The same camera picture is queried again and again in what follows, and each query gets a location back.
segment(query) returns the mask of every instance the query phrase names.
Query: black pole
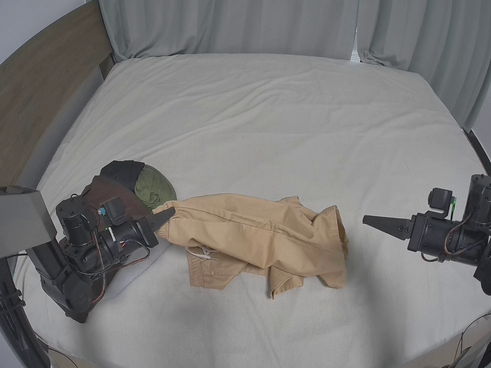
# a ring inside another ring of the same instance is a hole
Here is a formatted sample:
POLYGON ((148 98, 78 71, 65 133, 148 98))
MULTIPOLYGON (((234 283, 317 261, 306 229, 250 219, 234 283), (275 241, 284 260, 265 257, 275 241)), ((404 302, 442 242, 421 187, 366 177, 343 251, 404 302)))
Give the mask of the black pole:
POLYGON ((0 258, 0 331, 26 368, 50 368, 50 359, 34 334, 20 296, 7 259, 0 258))

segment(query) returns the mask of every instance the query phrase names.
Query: wooden headboard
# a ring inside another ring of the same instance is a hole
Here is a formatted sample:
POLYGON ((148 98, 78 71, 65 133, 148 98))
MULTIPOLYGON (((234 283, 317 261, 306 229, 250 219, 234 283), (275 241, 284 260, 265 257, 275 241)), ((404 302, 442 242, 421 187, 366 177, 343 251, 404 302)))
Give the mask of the wooden headboard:
POLYGON ((15 184, 40 137, 71 95, 113 52, 93 0, 58 19, 0 65, 0 187, 15 184))

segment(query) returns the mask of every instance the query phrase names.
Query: curtain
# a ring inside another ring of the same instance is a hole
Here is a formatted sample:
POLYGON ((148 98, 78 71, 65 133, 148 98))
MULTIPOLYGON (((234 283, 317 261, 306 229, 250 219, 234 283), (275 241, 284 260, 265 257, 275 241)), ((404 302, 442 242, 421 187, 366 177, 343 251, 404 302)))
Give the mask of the curtain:
POLYGON ((175 53, 349 59, 358 0, 99 0, 116 61, 175 53))
POLYGON ((491 0, 360 0, 364 63, 419 73, 467 131, 488 90, 491 0))

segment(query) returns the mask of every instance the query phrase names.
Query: white bed sheet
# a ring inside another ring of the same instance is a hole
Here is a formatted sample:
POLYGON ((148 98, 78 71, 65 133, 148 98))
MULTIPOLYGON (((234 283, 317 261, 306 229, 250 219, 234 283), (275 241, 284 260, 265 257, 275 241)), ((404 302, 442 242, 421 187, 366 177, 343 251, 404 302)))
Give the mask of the white bed sheet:
POLYGON ((427 210, 452 189, 460 217, 483 173, 420 75, 327 58, 201 54, 116 64, 67 134, 40 187, 48 209, 113 159, 160 169, 180 199, 234 192, 336 204, 350 239, 348 282, 317 278, 271 300, 241 274, 223 291, 189 285, 170 246, 85 324, 66 318, 29 260, 15 275, 34 330, 104 367, 390 367, 427 352, 491 309, 474 268, 425 263, 364 214, 427 210))

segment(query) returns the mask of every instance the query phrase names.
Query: white drawstring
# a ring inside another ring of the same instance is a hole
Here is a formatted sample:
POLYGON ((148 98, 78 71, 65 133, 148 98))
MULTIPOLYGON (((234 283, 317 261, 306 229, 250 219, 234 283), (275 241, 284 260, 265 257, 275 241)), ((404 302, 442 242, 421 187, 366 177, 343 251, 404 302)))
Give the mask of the white drawstring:
POLYGON ((186 251, 188 251, 191 255, 196 256, 197 258, 203 258, 203 259, 212 259, 214 261, 217 261, 218 259, 212 258, 210 254, 212 252, 218 252, 216 249, 211 249, 209 247, 206 247, 205 245, 199 245, 199 248, 203 251, 203 254, 195 254, 193 251, 189 249, 189 247, 184 247, 186 251))

